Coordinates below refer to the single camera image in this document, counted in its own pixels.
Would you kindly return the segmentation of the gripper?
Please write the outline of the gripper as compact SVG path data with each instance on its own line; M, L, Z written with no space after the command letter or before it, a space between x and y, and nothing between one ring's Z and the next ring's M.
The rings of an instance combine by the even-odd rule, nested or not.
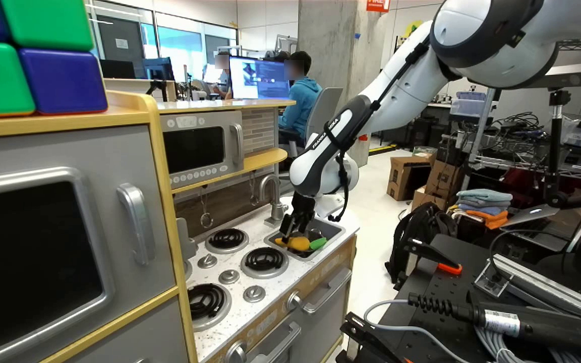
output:
M292 214L286 214L281 221L279 232L281 242L287 244L291 234L297 230L301 236L305 236L309 224L315 215L316 199L294 193L292 198Z

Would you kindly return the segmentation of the carrot plush toy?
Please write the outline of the carrot plush toy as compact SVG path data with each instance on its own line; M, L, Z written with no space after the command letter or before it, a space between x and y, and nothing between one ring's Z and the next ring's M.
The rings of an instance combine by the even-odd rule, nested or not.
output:
M323 248L328 240L325 237L319 237L318 239L309 240L305 236L295 236L295 237L277 237L273 239L273 242L277 246L288 248L294 251L316 251Z

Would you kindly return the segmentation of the toy kitchen tap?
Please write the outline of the toy kitchen tap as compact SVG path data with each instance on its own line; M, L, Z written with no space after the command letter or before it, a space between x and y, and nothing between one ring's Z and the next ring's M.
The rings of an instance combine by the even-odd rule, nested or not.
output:
M272 183L272 189L270 195L267 196L269 183ZM277 175L269 174L261 179L259 196L260 200L269 200L271 206L270 216L264 220L265 225L268 227L280 226L288 206L281 202L280 179Z

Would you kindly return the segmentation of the toy stove burner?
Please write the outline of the toy stove burner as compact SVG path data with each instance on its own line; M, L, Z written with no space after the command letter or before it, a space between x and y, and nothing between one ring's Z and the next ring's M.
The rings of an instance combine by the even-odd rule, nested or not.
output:
M245 275L258 280L276 278L283 274L288 266L288 257L281 250L272 247L249 251L240 264Z
M214 254L228 255L244 249L248 243L249 235L244 230L230 228L210 234L205 240L205 248Z
M201 283L188 289L194 332L217 326L232 307L230 292L217 283Z

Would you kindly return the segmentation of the toy microwave door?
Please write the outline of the toy microwave door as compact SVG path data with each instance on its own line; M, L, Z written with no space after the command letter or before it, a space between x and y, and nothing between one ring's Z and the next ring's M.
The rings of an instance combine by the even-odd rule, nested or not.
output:
M244 130L238 110L160 115L172 189L241 171L232 160L233 123Z

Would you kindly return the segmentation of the toy kitchen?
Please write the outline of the toy kitchen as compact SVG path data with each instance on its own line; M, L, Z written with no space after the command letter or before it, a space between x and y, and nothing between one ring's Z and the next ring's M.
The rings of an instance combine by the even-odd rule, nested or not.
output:
M0 117L0 363L325 362L357 223L314 218L329 243L256 279L244 261L278 230L268 207L236 219L230 253L175 211L177 193L285 159L255 136L277 136L289 101L106 96L102 113Z

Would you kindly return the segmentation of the grey office chair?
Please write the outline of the grey office chair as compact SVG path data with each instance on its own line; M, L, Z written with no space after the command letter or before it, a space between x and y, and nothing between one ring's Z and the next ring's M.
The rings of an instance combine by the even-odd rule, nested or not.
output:
M288 158L296 158L302 154L304 147L309 145L314 134L321 133L323 126L330 121L336 112L337 104L342 95L341 87L327 87L323 89L316 99L311 114L308 117L305 129L304 143L300 143L300 134L291 129L280 129L282 135L280 147L288 153Z

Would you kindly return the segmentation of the person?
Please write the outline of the person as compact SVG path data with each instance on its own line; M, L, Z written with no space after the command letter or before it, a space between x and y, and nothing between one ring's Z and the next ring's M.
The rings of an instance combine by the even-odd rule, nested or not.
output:
M224 100L233 99L232 81L230 78L229 69L229 57L230 53L225 50L219 51L215 57L215 69L221 70L221 75L219 76L221 85L215 85L212 88L212 91L217 93L221 99Z
M306 51L292 53L284 62L286 73L293 84L289 88L288 98L295 101L294 105L286 106L277 124L280 131L294 131L298 134L298 143L304 143L307 122L322 87L308 73L313 59Z

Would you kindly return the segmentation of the stack of cardboard boxes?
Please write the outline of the stack of cardboard boxes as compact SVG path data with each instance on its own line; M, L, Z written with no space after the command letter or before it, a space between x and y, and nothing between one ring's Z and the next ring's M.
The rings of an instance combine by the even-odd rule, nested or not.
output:
M463 165L442 161L436 154L394 157L386 193L397 201L411 201L413 208L432 203L445 210L454 204L464 177Z

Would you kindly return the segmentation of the black clamp with orange tip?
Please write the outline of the black clamp with orange tip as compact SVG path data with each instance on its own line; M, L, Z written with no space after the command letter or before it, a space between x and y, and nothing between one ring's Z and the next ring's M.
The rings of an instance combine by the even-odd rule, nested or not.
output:
M449 274L460 276L462 273L463 267L460 263L442 251L439 251L437 248L434 248L433 246L415 238L408 239L408 241L406 241L406 245L403 247L403 250L419 258L425 258L435 262L438 269Z

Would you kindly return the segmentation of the lit monitor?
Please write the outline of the lit monitor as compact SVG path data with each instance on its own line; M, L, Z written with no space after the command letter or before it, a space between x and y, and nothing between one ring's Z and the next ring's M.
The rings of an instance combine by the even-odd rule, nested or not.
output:
M283 63L230 56L229 69L234 99L288 99L290 84Z

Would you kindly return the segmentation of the stack of folded towels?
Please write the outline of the stack of folded towels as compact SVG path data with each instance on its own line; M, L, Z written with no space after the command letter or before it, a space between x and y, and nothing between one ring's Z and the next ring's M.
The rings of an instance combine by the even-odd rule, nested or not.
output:
M468 189L456 194L456 203L448 211L482 220L490 229L499 229L509 220L508 209L513 195L491 189Z

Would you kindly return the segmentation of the clear plastic bin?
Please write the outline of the clear plastic bin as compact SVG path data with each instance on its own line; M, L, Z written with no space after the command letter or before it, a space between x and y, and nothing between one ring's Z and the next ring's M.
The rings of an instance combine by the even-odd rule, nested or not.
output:
M459 91L450 104L450 115L481 117L487 100L486 92Z

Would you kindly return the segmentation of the row of dark monitors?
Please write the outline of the row of dark monitors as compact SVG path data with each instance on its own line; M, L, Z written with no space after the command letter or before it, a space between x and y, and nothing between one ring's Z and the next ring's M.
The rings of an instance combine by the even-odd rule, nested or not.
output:
M174 81L175 73L170 57L130 60L100 59L104 78L117 80L163 80Z

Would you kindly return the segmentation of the silver laptop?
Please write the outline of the silver laptop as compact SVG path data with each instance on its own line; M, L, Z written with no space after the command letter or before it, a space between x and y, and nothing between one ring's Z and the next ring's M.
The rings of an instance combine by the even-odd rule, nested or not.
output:
M540 220L543 218L548 218L559 212L560 209L552 207L551 205L543 204L537 205L535 207L530 207L527 209L519 210L512 218L503 224L501 227L510 227L517 224L525 223L528 221Z

